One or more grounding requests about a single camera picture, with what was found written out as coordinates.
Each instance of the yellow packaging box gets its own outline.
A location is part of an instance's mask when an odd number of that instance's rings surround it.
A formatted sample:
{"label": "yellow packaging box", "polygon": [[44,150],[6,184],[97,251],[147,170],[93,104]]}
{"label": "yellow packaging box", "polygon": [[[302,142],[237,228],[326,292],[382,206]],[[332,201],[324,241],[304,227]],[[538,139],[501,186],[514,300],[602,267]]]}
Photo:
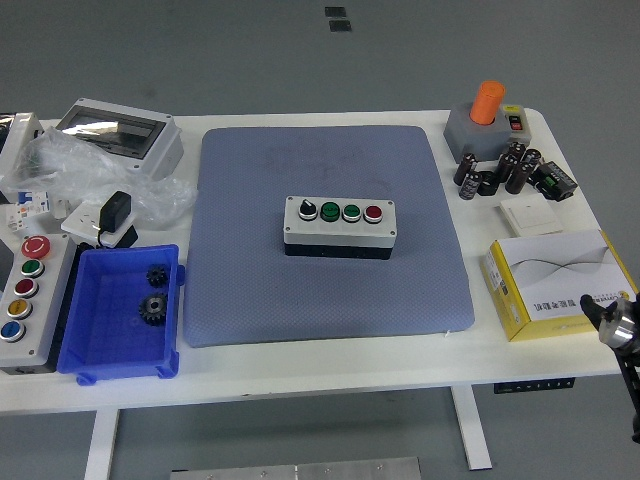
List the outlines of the yellow packaging box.
{"label": "yellow packaging box", "polygon": [[593,331],[582,295],[606,307],[637,292],[600,230],[496,240],[481,267],[509,341]]}

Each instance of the table leg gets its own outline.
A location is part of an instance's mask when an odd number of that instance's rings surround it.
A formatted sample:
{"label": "table leg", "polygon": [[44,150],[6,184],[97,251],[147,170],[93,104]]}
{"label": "table leg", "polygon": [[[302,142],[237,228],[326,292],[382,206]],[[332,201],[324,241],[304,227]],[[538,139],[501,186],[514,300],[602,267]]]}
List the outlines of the table leg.
{"label": "table leg", "polygon": [[85,480],[109,480],[119,413],[120,410],[117,408],[106,408],[96,412]]}
{"label": "table leg", "polygon": [[451,387],[469,470],[490,469],[491,458],[471,385]]}

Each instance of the plastic bag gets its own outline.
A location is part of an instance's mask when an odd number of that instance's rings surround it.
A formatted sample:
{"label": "plastic bag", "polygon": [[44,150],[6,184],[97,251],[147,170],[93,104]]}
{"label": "plastic bag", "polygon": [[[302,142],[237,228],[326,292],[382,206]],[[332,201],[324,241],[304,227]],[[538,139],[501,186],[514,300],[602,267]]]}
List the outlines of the plastic bag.
{"label": "plastic bag", "polygon": [[120,190],[131,195],[135,225],[160,230],[193,206],[197,190],[185,181],[129,172],[100,147],[49,128],[20,152],[16,167],[1,181],[9,191],[47,191],[69,200],[102,205]]}

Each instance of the black gear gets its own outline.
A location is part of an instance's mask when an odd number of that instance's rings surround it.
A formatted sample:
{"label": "black gear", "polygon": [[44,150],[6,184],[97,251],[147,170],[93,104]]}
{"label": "black gear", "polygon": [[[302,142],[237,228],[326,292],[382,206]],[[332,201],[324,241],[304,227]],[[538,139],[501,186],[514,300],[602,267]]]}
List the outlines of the black gear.
{"label": "black gear", "polygon": [[167,320],[167,294],[152,293],[140,303],[138,311],[142,319],[149,325],[157,327]]}
{"label": "black gear", "polygon": [[147,280],[149,285],[158,288],[165,285],[169,277],[167,277],[167,271],[162,265],[153,265],[147,272]]}

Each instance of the button control station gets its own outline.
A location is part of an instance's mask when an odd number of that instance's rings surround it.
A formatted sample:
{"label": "button control station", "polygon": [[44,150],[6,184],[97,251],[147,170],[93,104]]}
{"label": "button control station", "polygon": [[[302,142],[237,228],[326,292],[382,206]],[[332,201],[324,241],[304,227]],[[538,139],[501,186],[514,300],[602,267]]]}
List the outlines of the button control station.
{"label": "button control station", "polygon": [[387,260],[396,237],[396,209],[391,200],[286,198],[286,255]]}
{"label": "button control station", "polygon": [[0,370],[55,371],[58,349],[51,347],[74,255],[64,234],[28,237],[14,254],[0,300]]}

